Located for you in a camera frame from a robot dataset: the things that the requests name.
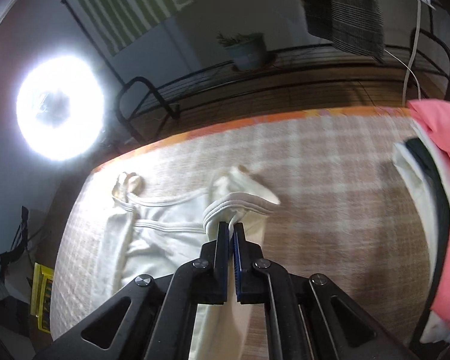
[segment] checkered blanket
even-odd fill
[[[167,145],[138,149],[89,176],[55,266],[53,338],[87,314],[104,212],[119,172],[140,173],[143,195],[150,198],[202,187],[213,170],[233,164],[248,167],[282,202],[267,222],[267,258],[293,274],[326,274],[399,340],[411,337],[428,292],[428,252],[391,160],[392,144],[414,135],[410,118],[264,121],[193,139],[172,137]],[[261,306],[255,307],[243,358],[268,358]]]

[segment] yellow box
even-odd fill
[[[31,286],[30,314],[37,317],[38,329],[50,333],[50,299],[53,269],[35,263],[34,282]]]

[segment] orange blanket border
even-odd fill
[[[181,134],[172,135],[171,137],[150,143],[148,145],[139,147],[138,149],[122,154],[113,160],[107,161],[96,167],[92,173],[108,167],[119,161],[124,161],[138,155],[142,155],[153,150],[171,146],[176,143],[184,142],[198,137],[225,132],[229,130],[236,130],[247,126],[254,126],[261,123],[274,123],[283,120],[292,119],[306,119],[307,117],[320,116],[393,116],[393,117],[409,117],[410,111],[408,108],[393,108],[393,107],[374,107],[374,106],[354,106],[354,107],[339,107],[339,108],[321,108],[321,109],[307,109],[303,111],[284,112],[281,114],[262,115],[255,117],[248,117],[246,119],[232,120],[230,122],[214,124],[207,127],[198,128]]]

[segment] white cable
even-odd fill
[[[416,75],[413,73],[413,71],[411,71],[411,69],[405,65],[401,60],[399,60],[396,56],[394,56],[390,51],[385,50],[385,52],[387,52],[388,54],[390,54],[393,58],[395,58],[398,62],[400,62],[403,66],[405,66],[407,68],[407,73],[410,72],[412,73],[413,78],[415,79],[416,82],[416,87],[418,89],[418,99],[421,100],[422,99],[422,93],[420,91],[420,84],[418,79],[416,78]]]
[[[421,19],[421,16],[422,16],[422,1],[421,0],[417,0],[415,39],[414,39],[414,42],[413,42],[412,54],[410,56],[410,60],[408,61],[407,71],[405,73],[405,80],[403,81],[402,106],[404,106],[404,107],[405,107],[405,101],[406,101],[406,96],[407,96],[408,78],[410,77],[410,73],[412,72],[411,68],[412,68],[412,65],[413,65],[413,61],[415,60],[416,50],[417,50],[418,45],[419,45],[420,19]],[[421,97],[420,96],[420,87],[418,87],[418,99],[419,100],[420,100],[420,97]]]

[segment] white fabric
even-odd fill
[[[429,285],[431,285],[437,263],[439,232],[435,198],[426,175],[403,143],[394,144],[393,161],[398,173],[405,182],[422,222],[430,259]]]
[[[440,179],[442,180],[443,189],[445,190],[448,203],[450,204],[450,158],[433,143],[427,133],[416,121],[413,121],[412,127],[432,156],[433,162],[435,162]]]
[[[433,162],[435,162],[443,189],[445,190],[450,205],[450,159],[437,147],[437,145],[435,145],[435,143],[433,143],[427,133],[418,123],[416,123],[416,121],[413,121],[412,127],[416,135],[427,148],[433,158]],[[430,254],[430,267],[432,267],[432,258],[436,259],[437,244],[435,243],[433,250],[431,250],[432,244],[429,243],[429,239],[435,241],[438,240],[438,223],[435,202],[432,197],[433,195],[431,194],[430,185],[426,181],[425,175],[419,168],[413,156],[411,156],[406,147],[401,143],[395,144],[394,164],[402,176],[420,216]],[[426,344],[442,340],[450,343],[450,329],[447,327],[447,324],[435,314],[435,312],[431,311],[425,329],[423,330],[422,337],[420,338],[420,342]]]
[[[90,312],[137,275],[170,275],[198,258],[202,244],[216,239],[220,221],[229,222],[231,229],[242,222],[247,240],[262,245],[266,218],[280,204],[276,195],[237,167],[214,175],[208,188],[175,198],[141,199],[137,193],[142,184],[135,173],[123,173],[113,188]],[[241,357],[251,306],[236,303],[233,266],[228,299],[224,306],[198,306],[190,359]]]
[[[442,340],[450,343],[450,328],[447,327],[447,324],[434,311],[431,311],[425,329],[423,329],[420,342],[427,344]]]
[[[427,133],[416,121],[413,121],[413,123],[415,133],[432,156],[433,162],[435,162],[443,189],[445,190],[450,205],[450,158],[444,154],[435,143],[433,143]],[[426,344],[442,340],[450,343],[450,329],[447,327],[447,324],[435,314],[435,312],[431,311],[425,329],[423,329],[420,342]]]

